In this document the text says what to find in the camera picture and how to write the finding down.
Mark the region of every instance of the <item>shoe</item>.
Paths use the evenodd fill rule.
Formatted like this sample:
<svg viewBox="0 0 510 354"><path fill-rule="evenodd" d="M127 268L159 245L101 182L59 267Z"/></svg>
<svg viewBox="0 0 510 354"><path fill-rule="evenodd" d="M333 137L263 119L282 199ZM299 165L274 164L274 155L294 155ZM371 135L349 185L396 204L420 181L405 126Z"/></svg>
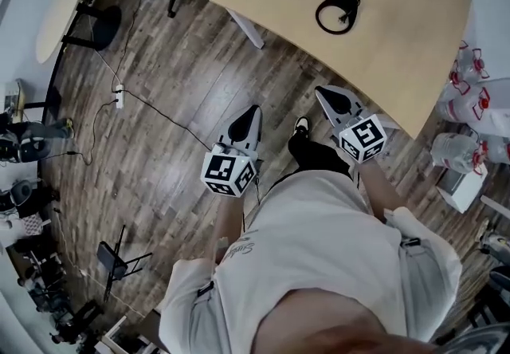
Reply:
<svg viewBox="0 0 510 354"><path fill-rule="evenodd" d="M310 134L310 119L309 118L307 118L306 116L302 116L297 120L296 125L294 126L293 136L295 136L296 134L302 134L306 138L308 138L308 135Z"/></svg>
<svg viewBox="0 0 510 354"><path fill-rule="evenodd" d="M74 139L73 120L65 119L65 127L69 130L69 138Z"/></svg>

